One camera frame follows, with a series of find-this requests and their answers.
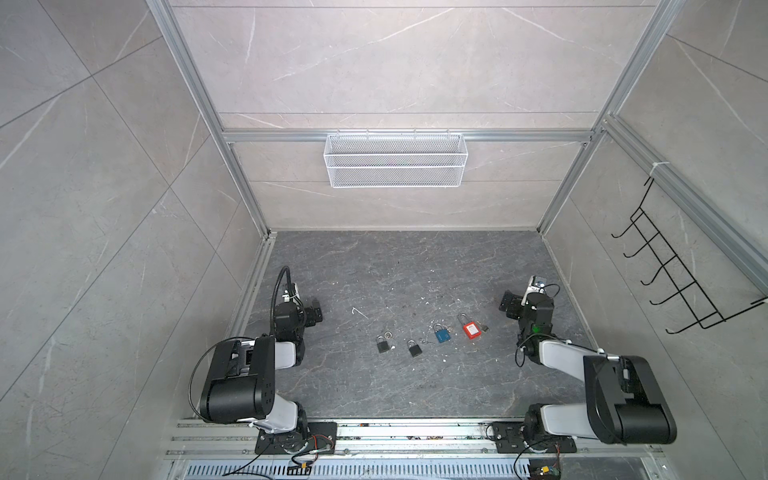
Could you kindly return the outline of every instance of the vent grille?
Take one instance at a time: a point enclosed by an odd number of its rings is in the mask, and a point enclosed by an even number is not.
[[[222,478],[247,463],[245,460],[234,462],[225,460],[192,461],[185,480],[211,480]],[[517,478],[512,470],[511,459],[321,459],[311,471],[311,478]],[[517,464],[518,474],[527,478],[529,461],[520,458]],[[245,468],[238,478],[262,478],[246,473],[268,475],[275,480],[290,480],[306,477],[310,473],[305,469],[289,471],[287,460],[257,460]]]

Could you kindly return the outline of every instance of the white wire mesh basket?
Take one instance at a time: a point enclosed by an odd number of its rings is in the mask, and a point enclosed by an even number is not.
[[[447,131],[336,133],[323,157],[333,188],[458,187],[467,144]]]

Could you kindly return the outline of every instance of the padlock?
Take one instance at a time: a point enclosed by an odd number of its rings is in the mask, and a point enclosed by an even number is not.
[[[419,344],[416,343],[414,340],[409,340],[408,341],[408,345],[409,345],[408,346],[408,351],[411,353],[411,356],[419,356],[419,355],[421,355],[423,353],[422,352],[422,347],[420,347]]]
[[[439,343],[447,342],[451,339],[451,334],[448,333],[448,329],[446,329],[439,323],[435,324],[435,336],[437,337],[437,341]]]
[[[383,336],[379,335],[376,338],[376,346],[379,347],[379,353],[384,353],[389,351],[389,342],[387,342]]]
[[[466,313],[460,313],[456,316],[456,319],[459,323],[462,324],[462,328],[464,329],[464,333],[467,334],[467,337],[469,337],[470,340],[475,339],[480,336],[481,327],[477,322],[474,322],[469,319]]]

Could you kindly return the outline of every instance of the black metal hook rack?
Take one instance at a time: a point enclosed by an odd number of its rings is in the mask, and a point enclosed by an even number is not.
[[[685,305],[688,307],[688,310],[690,311],[691,315],[693,315],[693,316],[694,316],[694,319],[696,319],[696,321],[694,321],[694,322],[693,322],[693,323],[691,323],[690,325],[688,325],[688,326],[685,326],[685,327],[683,327],[683,328],[681,328],[681,329],[679,329],[679,330],[677,330],[677,331],[674,331],[674,332],[673,332],[673,331],[670,331],[669,329],[665,329],[665,330],[667,331],[667,333],[669,333],[669,334],[671,334],[671,335],[674,335],[674,334],[676,334],[676,333],[680,333],[680,332],[683,332],[683,331],[685,331],[685,330],[689,329],[690,327],[692,327],[692,326],[694,326],[694,325],[698,325],[698,326],[700,326],[702,329],[709,329],[709,328],[712,328],[712,327],[713,327],[713,326],[715,326],[715,325],[718,325],[718,324],[720,324],[720,323],[726,322],[726,321],[728,321],[728,320],[730,320],[730,319],[732,319],[732,318],[734,318],[734,317],[736,317],[736,316],[739,316],[739,315],[741,315],[742,313],[745,313],[745,312],[749,312],[751,309],[754,309],[754,308],[757,308],[758,306],[761,306],[761,305],[763,305],[763,304],[765,303],[765,300],[768,300],[768,296],[765,296],[765,297],[763,297],[763,298],[761,298],[761,299],[759,299],[759,300],[755,300],[754,302],[750,303],[750,306],[748,306],[748,307],[747,307],[747,308],[745,308],[744,310],[741,310],[741,311],[739,311],[739,312],[736,312],[736,313],[734,313],[733,315],[730,315],[730,316],[724,316],[724,315],[723,315],[723,314],[720,312],[720,310],[717,308],[717,306],[715,306],[715,304],[714,304],[714,302],[712,301],[712,299],[710,298],[710,296],[709,296],[709,295],[707,295],[707,292],[706,292],[706,291],[704,290],[704,288],[703,288],[703,287],[702,287],[702,286],[699,284],[698,280],[696,280],[696,277],[695,277],[695,276],[694,276],[694,275],[693,275],[693,274],[690,272],[690,270],[688,270],[688,266],[685,264],[685,262],[683,261],[683,259],[681,259],[681,258],[680,258],[680,256],[677,254],[677,251],[676,251],[676,250],[675,250],[675,249],[672,247],[672,245],[671,245],[671,244],[670,244],[670,243],[667,241],[667,238],[666,238],[666,237],[664,237],[664,235],[663,235],[663,234],[662,234],[662,233],[659,231],[659,229],[656,227],[656,224],[654,223],[654,221],[653,221],[653,220],[651,220],[651,219],[650,219],[650,217],[649,217],[649,216],[648,216],[648,214],[645,212],[645,210],[643,210],[643,203],[645,202],[645,199],[646,199],[646,197],[648,196],[648,192],[650,191],[650,188],[653,186],[653,184],[654,184],[654,179],[653,179],[652,177],[649,177],[649,178],[648,178],[648,180],[646,180],[646,181],[645,181],[645,183],[643,184],[643,185],[647,185],[647,186],[648,186],[648,188],[645,190],[645,195],[643,195],[643,200],[640,200],[640,205],[639,205],[639,206],[637,207],[637,209],[636,209],[636,210],[635,210],[635,211],[634,211],[634,212],[633,212],[633,213],[630,215],[630,220],[631,220],[631,222],[630,222],[630,224],[629,224],[629,227],[627,227],[627,228],[626,228],[626,230],[624,230],[623,232],[621,232],[621,234],[620,234],[620,235],[613,235],[613,234],[611,234],[611,236],[612,236],[613,238],[621,238],[621,237],[623,237],[623,236],[624,236],[624,234],[625,234],[626,232],[628,232],[628,231],[629,231],[629,229],[631,229],[632,227],[634,227],[634,229],[635,229],[635,230],[637,230],[637,232],[638,232],[638,233],[640,234],[640,236],[643,238],[643,240],[644,240],[644,242],[645,242],[645,243],[643,243],[643,246],[642,246],[642,247],[640,247],[640,248],[639,248],[639,249],[638,249],[638,250],[637,250],[635,253],[632,253],[631,255],[627,255],[626,253],[624,253],[624,256],[625,256],[626,258],[632,258],[632,257],[634,257],[635,255],[637,255],[639,252],[641,252],[641,251],[642,251],[642,250],[643,250],[645,247],[648,247],[648,249],[649,249],[649,250],[652,252],[652,254],[654,255],[654,257],[656,257],[656,260],[658,260],[658,262],[659,262],[659,264],[660,264],[660,266],[659,266],[659,269],[658,269],[658,270],[656,270],[656,273],[654,274],[654,277],[653,277],[652,279],[650,279],[650,282],[648,282],[648,283],[645,283],[644,281],[642,281],[642,280],[641,280],[641,283],[642,283],[643,285],[646,285],[646,286],[647,286],[647,285],[651,285],[651,284],[652,284],[652,283],[653,283],[653,282],[654,282],[654,281],[655,281],[655,280],[658,278],[658,276],[659,276],[659,273],[661,273],[661,272],[663,271],[664,273],[666,273],[666,274],[667,274],[667,277],[669,277],[670,281],[672,282],[672,285],[674,285],[674,287],[675,287],[675,289],[676,289],[676,292],[675,292],[675,293],[673,293],[672,295],[669,295],[669,296],[668,296],[667,298],[665,298],[664,300],[661,300],[661,301],[660,301],[660,302],[658,302],[658,303],[656,303],[656,302],[653,302],[653,301],[650,301],[650,304],[651,304],[651,305],[661,305],[662,303],[666,303],[666,302],[668,302],[669,300],[672,300],[672,299],[673,299],[675,296],[678,296],[678,295],[680,295],[680,298],[682,298],[682,299],[683,299],[683,301],[685,302]],[[656,232],[656,233],[654,233],[654,234],[653,234],[653,235],[652,235],[650,238],[646,238],[645,234],[643,234],[642,230],[640,230],[640,228],[637,226],[637,221],[638,221],[639,219],[641,219],[642,217],[645,217],[645,219],[646,219],[646,220],[648,220],[648,222],[650,223],[650,225],[651,225],[651,226],[654,228],[654,230],[655,230],[655,232]],[[672,257],[671,257],[671,258],[669,258],[669,259],[668,259],[668,260],[666,260],[666,261],[662,261],[662,259],[659,257],[659,254],[658,254],[658,252],[657,252],[656,250],[654,250],[654,247],[653,247],[653,245],[651,245],[651,244],[650,244],[650,242],[651,242],[651,241],[652,241],[654,238],[656,238],[656,237],[659,237],[659,238],[661,238],[661,239],[662,239],[662,240],[663,240],[663,241],[664,241],[664,242],[667,244],[667,247],[669,248],[669,250],[672,252]],[[688,274],[688,276],[689,276],[691,279],[693,279],[693,281],[692,281],[692,282],[690,282],[690,283],[688,283],[687,285],[685,285],[685,286],[682,286],[682,287],[681,287],[681,286],[679,286],[679,285],[677,284],[677,282],[675,282],[675,280],[674,280],[674,278],[672,278],[672,275],[670,274],[669,270],[667,270],[667,265],[669,265],[669,264],[670,264],[670,263],[671,263],[673,260],[677,260],[677,261],[680,263],[680,265],[682,265],[682,266],[683,266],[683,268],[685,269],[685,271],[686,271],[686,273]],[[710,305],[712,306],[712,308],[714,309],[714,311],[713,311],[712,313],[710,313],[709,315],[706,315],[706,316],[704,316],[704,317],[702,317],[702,318],[699,318],[699,316],[698,316],[698,315],[696,314],[696,312],[694,311],[694,308],[693,308],[693,307],[692,307],[692,306],[691,306],[691,305],[688,303],[688,299],[687,299],[687,298],[685,298],[685,295],[683,295],[683,291],[685,291],[685,290],[687,290],[687,289],[689,289],[689,288],[698,288],[698,289],[699,289],[699,291],[700,291],[700,292],[701,292],[701,293],[704,295],[704,297],[707,299],[707,302],[709,302],[709,303],[710,303]],[[709,325],[704,325],[704,324],[702,323],[704,320],[706,320],[706,319],[708,319],[708,318],[710,318],[710,317],[712,317],[712,316],[718,316],[718,317],[720,317],[720,319],[719,319],[719,320],[717,320],[717,321],[716,321],[716,322],[714,322],[714,323],[711,323],[711,324],[709,324]]]

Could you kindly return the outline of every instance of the blue padlock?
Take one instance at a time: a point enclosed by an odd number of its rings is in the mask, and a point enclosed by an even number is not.
[[[447,342],[451,339],[451,334],[448,333],[448,330],[439,323],[435,324],[435,336],[437,337],[437,341],[439,343]]]

